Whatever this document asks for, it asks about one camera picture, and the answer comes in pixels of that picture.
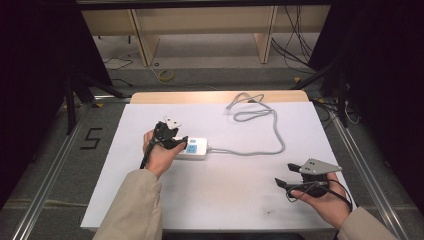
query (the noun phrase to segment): black cable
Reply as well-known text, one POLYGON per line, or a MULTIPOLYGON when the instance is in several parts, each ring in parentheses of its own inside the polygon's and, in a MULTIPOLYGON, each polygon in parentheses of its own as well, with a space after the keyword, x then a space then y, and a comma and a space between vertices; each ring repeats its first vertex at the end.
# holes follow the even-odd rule
POLYGON ((330 112, 328 111, 328 109, 327 108, 325 108, 325 106, 322 106, 322 105, 315 105, 314 104, 314 106, 315 107, 320 107, 320 108, 322 108, 322 109, 324 109, 325 110, 325 112, 327 113, 327 117, 325 118, 325 119, 319 119, 321 122, 326 122, 326 121, 328 121, 329 119, 330 119, 330 112))
POLYGON ((319 102, 319 101, 317 101, 317 100, 315 100, 315 99, 310 99, 310 101, 311 101, 314 105, 320 105, 322 108, 325 108, 325 109, 327 109, 328 111, 331 111, 331 112, 334 112, 334 113, 338 113, 337 108, 329 107, 329 106, 327 106, 327 103, 322 103, 322 102, 319 102))
POLYGON ((133 87, 134 85, 132 85, 131 83, 129 83, 129 82, 127 82, 127 81, 125 81, 124 79, 122 79, 122 78, 113 78, 112 79, 112 81, 121 81, 121 82, 124 82, 124 83, 126 83, 126 84, 128 84, 128 86, 130 86, 130 87, 133 87))
POLYGON ((349 200, 347 200, 347 198, 345 198, 345 197, 343 197, 342 195, 340 195, 340 194, 338 194, 338 193, 334 192, 333 190, 328 189, 328 188, 325 188, 325 187, 323 187, 323 186, 321 186, 321 185, 318 185, 318 188, 321 188, 321 189, 325 190, 326 192, 333 194, 334 196, 336 196, 337 198, 339 198, 340 200, 342 200, 343 202, 345 202, 345 203, 347 204, 347 206, 349 207, 349 212, 352 212, 352 210, 353 210, 352 203, 351 203, 351 202, 349 202, 349 200))
POLYGON ((272 42, 271 42, 271 46, 275 49, 275 51, 277 51, 280 55, 282 55, 282 56, 284 56, 284 57, 286 57, 286 58, 288 58, 288 59, 290 59, 290 60, 292 60, 292 61, 296 61, 296 62, 299 62, 299 60, 298 59, 295 59, 296 58, 296 56, 293 56, 294 58, 291 58, 291 57, 288 57, 286 54, 289 54, 289 55, 292 55, 291 53, 289 53, 288 51, 286 51, 286 50, 284 50, 284 49, 278 49, 275 45, 277 45, 277 46, 279 46, 280 48, 281 48, 281 46, 280 45, 278 45, 278 43, 276 43, 275 42, 275 40, 274 40, 274 38, 272 39, 272 42))
POLYGON ((105 62, 103 62, 103 63, 108 63, 108 62, 110 62, 112 59, 118 59, 118 60, 126 61, 126 62, 129 62, 129 63, 127 63, 127 64, 125 64, 125 65, 123 65, 123 66, 120 66, 120 67, 118 67, 118 68, 108 68, 109 70, 118 70, 118 69, 121 69, 121 68, 126 67, 126 66, 128 66, 128 65, 130 65, 130 64, 132 64, 132 63, 133 63, 133 60, 129 60, 129 59, 122 59, 122 58, 118 58, 118 57, 112 57, 112 58, 110 58, 109 60, 107 60, 107 61, 105 61, 105 62))
POLYGON ((150 140, 149 145, 147 145, 146 151, 143 156, 143 160, 141 161, 140 169, 144 169, 146 167, 147 161, 149 160, 150 153, 153 150, 153 147, 156 145, 156 142, 150 140))
POLYGON ((300 49, 302 50, 303 57, 305 58, 306 61, 308 61, 308 58, 305 55, 305 47, 303 46, 303 43, 302 43, 301 37, 299 36, 298 30, 296 30, 296 28, 298 28, 298 25, 299 25, 299 15, 300 15, 299 14, 299 8, 296 9, 296 13, 297 13, 296 24, 293 24, 293 20, 292 20, 290 14, 289 14, 287 6, 284 6, 284 8, 285 8, 287 16, 289 18, 290 24, 293 28, 292 36, 293 36, 293 34, 296 34, 296 36, 297 36, 297 38, 299 39, 299 42, 300 42, 300 49))
POLYGON ((327 129, 328 126, 330 126, 330 124, 334 121, 334 119, 336 119, 336 117, 338 117, 338 115, 334 116, 333 119, 331 119, 331 121, 327 123, 327 125, 324 127, 324 131, 327 129))
POLYGON ((292 58, 294 58, 294 59, 287 57, 287 55, 285 55, 285 54, 283 54, 283 53, 280 53, 280 52, 276 49, 278 53, 280 53, 280 54, 281 54, 281 55, 283 55, 284 57, 287 57, 287 58, 288 58, 288 59, 290 59, 290 60, 300 62, 300 63, 302 63, 303 65, 305 65, 305 66, 307 66, 307 67, 308 67, 308 63, 306 63, 306 62, 302 61, 300 58, 296 57, 294 54, 292 54, 292 53, 290 53, 289 51, 287 51, 287 49, 284 49, 283 47, 281 47, 281 45, 280 45, 280 44, 278 44, 278 43, 277 43, 277 41, 275 41, 275 39, 274 39, 274 38, 272 38, 272 43, 276 44, 276 45, 278 46, 278 48, 279 48, 281 51, 283 51, 284 53, 286 53, 286 54, 290 55, 290 56, 291 56, 292 58))
POLYGON ((306 43, 305 38, 303 37, 302 33, 302 6, 297 6, 297 22, 299 22, 297 26, 297 37, 299 38, 300 45, 305 50, 306 54, 308 55, 308 58, 311 58, 310 52, 312 49, 309 47, 308 43, 306 43))

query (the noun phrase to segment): black clamp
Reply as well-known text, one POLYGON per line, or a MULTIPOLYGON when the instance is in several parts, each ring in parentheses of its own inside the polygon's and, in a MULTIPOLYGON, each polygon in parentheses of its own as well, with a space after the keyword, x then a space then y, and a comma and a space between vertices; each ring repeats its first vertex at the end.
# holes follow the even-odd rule
POLYGON ((178 144, 185 142, 187 147, 188 136, 183 137, 182 139, 176 140, 174 139, 177 136, 178 128, 170 129, 167 123, 163 123, 159 121, 155 129, 153 130, 153 137, 149 141, 149 145, 147 146, 146 152, 144 153, 143 161, 141 162, 140 169, 143 169, 147 162, 149 161, 150 153, 153 150, 153 147, 156 144, 159 144, 161 147, 166 149, 173 149, 178 144))

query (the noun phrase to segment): power adapter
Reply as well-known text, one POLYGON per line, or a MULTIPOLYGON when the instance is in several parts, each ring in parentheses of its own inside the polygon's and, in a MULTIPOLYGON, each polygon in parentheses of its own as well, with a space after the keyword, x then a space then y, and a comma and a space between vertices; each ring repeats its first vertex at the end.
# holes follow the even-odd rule
POLYGON ((204 160, 208 150, 206 138, 188 138, 187 147, 175 159, 179 160, 204 160))

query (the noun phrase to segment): hand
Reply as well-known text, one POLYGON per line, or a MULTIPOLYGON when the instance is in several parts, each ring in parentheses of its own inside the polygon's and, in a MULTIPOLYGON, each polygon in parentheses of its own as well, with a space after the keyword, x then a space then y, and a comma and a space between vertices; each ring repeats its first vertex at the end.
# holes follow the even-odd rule
MULTIPOLYGON (((335 173, 327 173, 327 179, 338 181, 335 173)), ((343 187, 336 182, 329 181, 329 187, 330 190, 340 194, 343 197, 346 197, 346 193, 343 187)), ((304 194, 298 190, 292 190, 291 194, 295 198, 311 205, 318 212, 321 218, 324 219, 324 221, 331 224, 337 230, 340 229, 343 222, 349 216, 350 210, 348 205, 343 200, 331 193, 326 193, 320 198, 311 197, 310 195, 304 194)))
MULTIPOLYGON (((143 151, 146 152, 149 141, 153 137, 153 130, 144 134, 143 151)), ((159 145, 155 145, 150 152, 149 161, 146 164, 146 169, 153 172, 158 178, 171 167, 175 156, 180 153, 185 147, 185 143, 180 143, 173 149, 165 149, 159 145)))

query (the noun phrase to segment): black panel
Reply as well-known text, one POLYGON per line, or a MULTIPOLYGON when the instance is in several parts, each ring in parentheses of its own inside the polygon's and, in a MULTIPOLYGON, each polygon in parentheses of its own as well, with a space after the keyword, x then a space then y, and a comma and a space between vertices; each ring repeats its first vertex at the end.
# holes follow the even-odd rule
MULTIPOLYGON (((373 5, 343 66, 348 73, 349 97, 424 214, 424 195, 419 187, 424 169, 422 22, 424 11, 419 1, 391 0, 373 5)), ((338 88, 336 82, 326 87, 338 88)))
POLYGON ((33 159, 74 69, 111 80, 80 11, 0 1, 0 207, 33 159))

